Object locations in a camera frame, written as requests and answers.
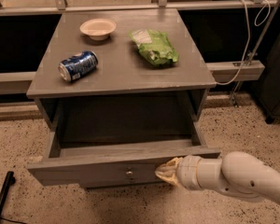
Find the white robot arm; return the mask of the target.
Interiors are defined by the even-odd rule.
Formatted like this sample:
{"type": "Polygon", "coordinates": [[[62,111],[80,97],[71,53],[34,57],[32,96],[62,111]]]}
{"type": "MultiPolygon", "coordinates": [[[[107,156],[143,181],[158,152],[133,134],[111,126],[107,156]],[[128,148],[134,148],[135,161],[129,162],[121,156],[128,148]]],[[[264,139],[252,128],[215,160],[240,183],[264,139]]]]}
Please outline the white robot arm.
{"type": "Polygon", "coordinates": [[[217,159],[192,155],[173,158],[160,165],[155,175],[188,190],[209,189],[247,202],[267,199],[280,205],[280,173],[240,151],[217,159]]]}

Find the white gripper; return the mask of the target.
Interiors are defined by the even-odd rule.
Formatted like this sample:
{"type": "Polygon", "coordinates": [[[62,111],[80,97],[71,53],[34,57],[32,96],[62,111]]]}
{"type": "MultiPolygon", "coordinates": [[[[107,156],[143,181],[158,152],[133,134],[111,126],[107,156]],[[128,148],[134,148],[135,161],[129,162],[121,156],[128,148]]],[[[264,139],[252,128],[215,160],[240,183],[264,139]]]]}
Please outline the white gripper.
{"type": "Polygon", "coordinates": [[[155,175],[162,181],[173,186],[181,184],[185,189],[201,190],[197,177],[199,156],[188,155],[183,158],[175,157],[160,165],[155,170],[155,175]]]}

